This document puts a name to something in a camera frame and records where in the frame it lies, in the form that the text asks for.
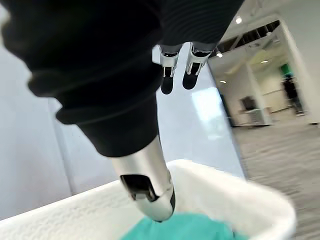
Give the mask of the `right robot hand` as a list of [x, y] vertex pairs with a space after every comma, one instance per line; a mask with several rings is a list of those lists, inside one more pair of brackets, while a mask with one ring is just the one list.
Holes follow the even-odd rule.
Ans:
[[61, 104], [111, 159], [138, 209], [156, 222], [176, 205], [159, 136], [157, 90], [172, 92], [180, 50], [190, 43], [182, 85], [201, 69], [241, 0], [3, 0], [5, 48], [30, 70], [37, 97]]

